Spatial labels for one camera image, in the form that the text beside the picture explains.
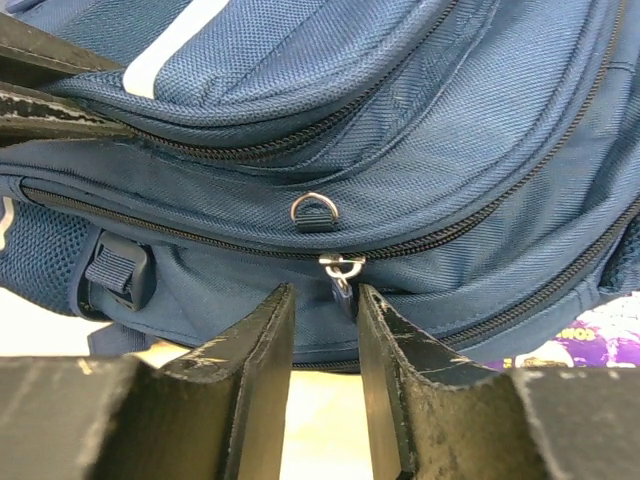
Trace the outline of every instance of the blue backpack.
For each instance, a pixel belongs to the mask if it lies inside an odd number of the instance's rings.
[[[131,137],[0,149],[0,285],[195,346],[281,283],[351,368],[358,285],[488,362],[640,287],[640,2],[12,0]]]

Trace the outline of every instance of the mesh pocket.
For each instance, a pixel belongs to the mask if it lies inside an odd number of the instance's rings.
[[[606,294],[625,295],[640,288],[640,217],[627,227],[618,248],[607,263],[600,288]]]
[[[89,223],[35,205],[12,205],[15,218],[0,252],[0,286],[53,312],[73,315],[67,292]]]

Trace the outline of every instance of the d-ring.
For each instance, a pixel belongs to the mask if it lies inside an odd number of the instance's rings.
[[[338,218],[340,218],[338,207],[336,207],[336,204],[333,203],[328,197],[325,197],[324,195],[320,195],[319,193],[308,192],[298,197],[296,201],[293,202],[293,204],[291,205],[291,220],[293,220],[294,222],[296,221],[296,212],[298,211],[298,208],[300,207],[302,202],[310,198],[313,198],[315,200],[318,200],[321,203],[324,203],[331,211],[331,216],[333,217],[334,222],[337,221]]]

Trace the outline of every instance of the plastic buckle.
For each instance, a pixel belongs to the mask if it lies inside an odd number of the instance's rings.
[[[134,263],[129,277],[129,288],[125,293],[106,288],[107,292],[121,305],[132,312],[144,308],[156,290],[155,268],[151,254],[144,247],[126,238],[103,232],[98,239],[93,254],[95,261],[100,253],[107,248],[118,257]]]

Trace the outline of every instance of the metal zipper pull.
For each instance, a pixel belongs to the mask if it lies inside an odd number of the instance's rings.
[[[357,305],[353,298],[353,288],[351,288],[349,280],[360,275],[366,263],[366,258],[344,259],[342,255],[329,253],[321,255],[319,262],[331,279],[334,300],[350,318],[355,318]]]

